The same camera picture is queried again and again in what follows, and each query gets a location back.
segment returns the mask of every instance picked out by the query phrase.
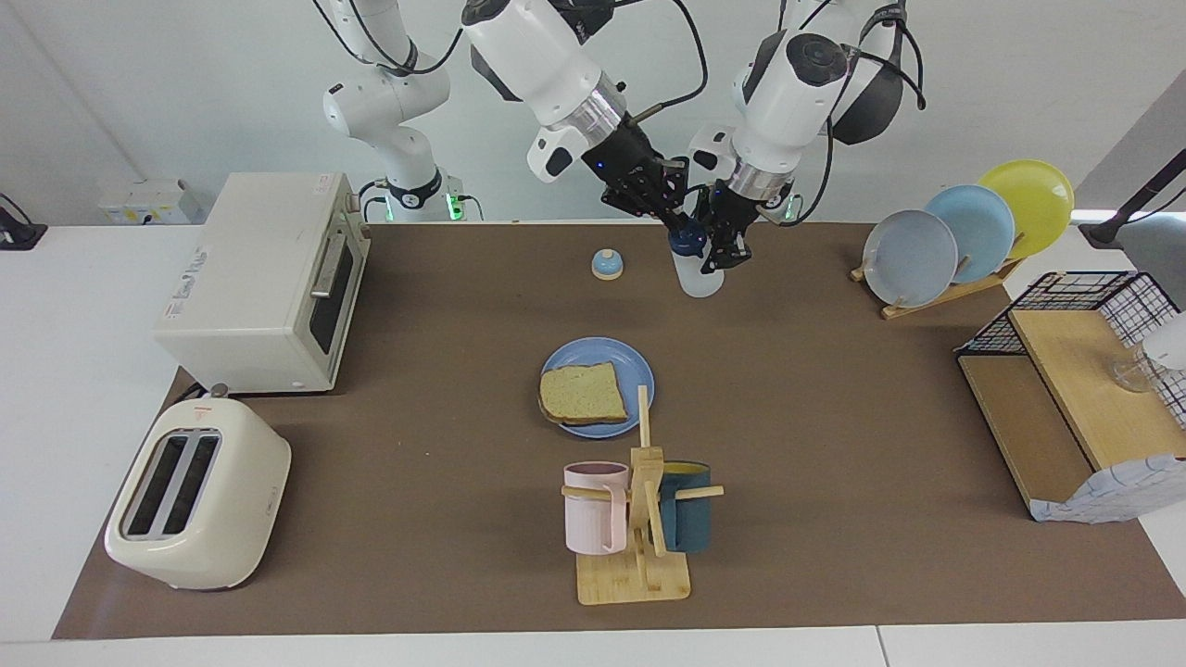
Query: wire basket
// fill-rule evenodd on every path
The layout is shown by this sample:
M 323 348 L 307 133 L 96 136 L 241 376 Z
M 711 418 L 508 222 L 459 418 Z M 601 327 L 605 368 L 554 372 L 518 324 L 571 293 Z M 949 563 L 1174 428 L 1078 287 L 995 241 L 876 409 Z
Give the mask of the wire basket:
M 1014 310 L 1099 311 L 1126 348 L 1140 343 L 1150 331 L 1180 312 L 1148 273 L 1047 273 L 956 354 L 1025 355 L 1021 336 L 1009 322 L 1009 312 Z M 1186 428 L 1186 373 L 1162 370 L 1150 379 L 1178 424 Z

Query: brown table mat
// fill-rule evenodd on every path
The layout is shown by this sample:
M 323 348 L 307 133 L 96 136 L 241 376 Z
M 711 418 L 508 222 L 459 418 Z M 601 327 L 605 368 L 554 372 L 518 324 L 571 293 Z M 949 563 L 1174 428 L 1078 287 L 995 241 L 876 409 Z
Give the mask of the brown table mat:
M 656 227 L 377 228 L 338 388 L 248 401 L 293 447 L 255 576 L 174 591 L 96 542 L 55 637 L 1186 617 L 1137 522 L 1029 519 L 951 354 L 1005 292 L 884 322 L 847 279 L 868 230 L 757 227 L 697 301 Z M 655 444 L 728 489 L 687 601 L 576 602 L 561 468 L 637 430 L 575 438 L 535 389 L 591 335 L 646 356 Z

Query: teal mug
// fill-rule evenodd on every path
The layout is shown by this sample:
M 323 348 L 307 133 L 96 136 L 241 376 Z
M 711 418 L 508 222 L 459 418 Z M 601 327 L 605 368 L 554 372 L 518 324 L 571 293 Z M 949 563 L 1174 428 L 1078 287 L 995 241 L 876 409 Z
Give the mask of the teal mug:
M 659 483 L 659 516 L 668 551 L 699 553 L 708 548 L 709 498 L 676 500 L 676 491 L 712 484 L 712 469 L 695 460 L 669 460 Z

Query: white countertop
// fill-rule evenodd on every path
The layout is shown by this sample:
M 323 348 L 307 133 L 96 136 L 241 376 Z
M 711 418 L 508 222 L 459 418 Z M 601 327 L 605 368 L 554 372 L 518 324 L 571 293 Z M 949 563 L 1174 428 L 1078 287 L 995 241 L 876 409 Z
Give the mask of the white countertop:
M 152 342 L 199 228 L 56 227 L 0 254 L 0 663 L 604 665 L 606 648 L 695 665 L 1181 665 L 1186 621 L 635 633 L 49 641 L 176 364 Z M 1076 230 L 1010 294 L 1057 269 L 1128 269 Z M 1141 519 L 1186 590 L 1186 503 Z

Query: toast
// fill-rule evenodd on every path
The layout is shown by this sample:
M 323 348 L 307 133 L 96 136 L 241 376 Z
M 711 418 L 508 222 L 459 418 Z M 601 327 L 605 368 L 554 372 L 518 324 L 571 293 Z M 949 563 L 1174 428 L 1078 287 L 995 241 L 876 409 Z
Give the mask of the toast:
M 621 424 L 630 415 L 612 362 L 562 366 L 540 376 L 540 409 L 567 426 Z

